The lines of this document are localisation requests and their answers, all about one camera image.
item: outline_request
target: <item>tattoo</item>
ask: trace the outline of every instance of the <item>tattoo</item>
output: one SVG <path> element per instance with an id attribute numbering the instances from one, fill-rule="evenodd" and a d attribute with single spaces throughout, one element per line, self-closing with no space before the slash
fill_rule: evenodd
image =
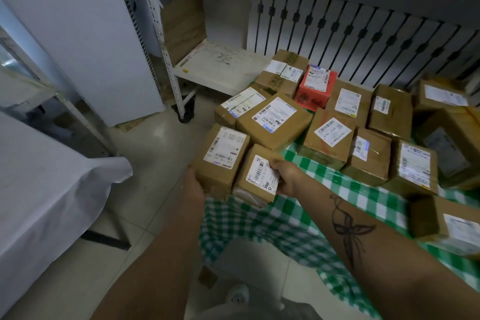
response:
<path id="1" fill-rule="evenodd" d="M 335 208 L 332 212 L 333 228 L 337 234 L 343 236 L 343 246 L 345 247 L 346 256 L 348 257 L 352 269 L 355 269 L 353 263 L 354 252 L 360 261 L 362 261 L 361 253 L 365 252 L 363 244 L 358 236 L 373 232 L 377 226 L 354 224 L 353 217 L 340 208 L 343 199 L 335 194 L 330 195 L 330 198 L 333 199 L 335 203 Z M 343 223 L 335 221 L 336 213 L 343 214 Z"/>

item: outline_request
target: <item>shoe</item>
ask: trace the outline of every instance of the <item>shoe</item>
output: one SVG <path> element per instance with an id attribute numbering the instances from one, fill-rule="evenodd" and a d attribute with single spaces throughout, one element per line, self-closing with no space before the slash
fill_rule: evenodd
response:
<path id="1" fill-rule="evenodd" d="M 243 283 L 237 283 L 232 288 L 229 289 L 228 293 L 226 294 L 226 304 L 244 304 L 248 305 L 248 301 L 250 298 L 250 292 L 248 290 L 247 285 Z"/>

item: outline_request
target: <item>person's left hand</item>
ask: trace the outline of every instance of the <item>person's left hand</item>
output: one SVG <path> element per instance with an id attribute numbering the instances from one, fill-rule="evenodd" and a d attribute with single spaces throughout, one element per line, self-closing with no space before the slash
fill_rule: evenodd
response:
<path id="1" fill-rule="evenodd" d="M 195 168 L 187 168 L 182 182 L 183 198 L 185 202 L 204 205 L 206 196 L 195 174 Z"/>

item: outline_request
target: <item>table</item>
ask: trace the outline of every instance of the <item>table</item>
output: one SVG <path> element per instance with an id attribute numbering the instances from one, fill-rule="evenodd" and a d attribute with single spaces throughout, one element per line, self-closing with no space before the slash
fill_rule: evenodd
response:
<path id="1" fill-rule="evenodd" d="M 299 156 L 296 149 L 297 144 L 293 143 L 283 152 L 287 161 L 297 164 L 309 176 L 351 204 L 409 236 L 407 202 L 404 198 L 380 187 L 373 188 L 354 181 L 338 171 Z M 439 188 L 439 195 L 480 207 L 480 201 L 459 191 Z M 254 208 L 235 197 L 230 197 L 227 201 L 207 199 L 200 233 L 204 261 L 207 264 L 213 263 L 228 242 L 238 237 L 272 243 L 299 264 L 315 268 L 325 285 L 342 301 L 371 317 L 380 318 L 332 246 L 296 199 L 277 195 L 273 204 L 263 209 Z M 430 245 L 421 245 L 467 284 L 480 291 L 480 268 L 474 262 Z"/>
<path id="2" fill-rule="evenodd" d="M 0 112 L 0 318 L 131 175 L 124 157 L 87 159 Z"/>

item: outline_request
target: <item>tile floor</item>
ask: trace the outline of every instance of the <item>tile floor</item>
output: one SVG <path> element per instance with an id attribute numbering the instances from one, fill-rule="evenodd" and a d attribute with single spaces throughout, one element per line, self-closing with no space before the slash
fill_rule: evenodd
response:
<path id="1" fill-rule="evenodd" d="M 4 320 L 87 320 L 91 316 L 111 284 L 148 247 L 175 210 L 179 179 L 214 122 L 213 107 L 222 99 L 205 92 L 197 95 L 195 117 L 188 124 L 179 123 L 168 109 L 127 133 L 107 129 L 129 159 L 134 176 L 112 188 L 93 229 L 117 236 L 121 227 L 132 248 L 125 252 L 77 240 Z M 299 265 L 271 244 L 232 241 L 212 266 L 219 280 L 211 290 L 197 281 L 201 267 L 198 254 L 185 319 L 222 303 L 229 287 L 238 282 L 249 285 L 252 303 L 275 304 L 284 296 L 311 304 L 324 320 L 369 318 L 334 297 L 313 269 Z"/>

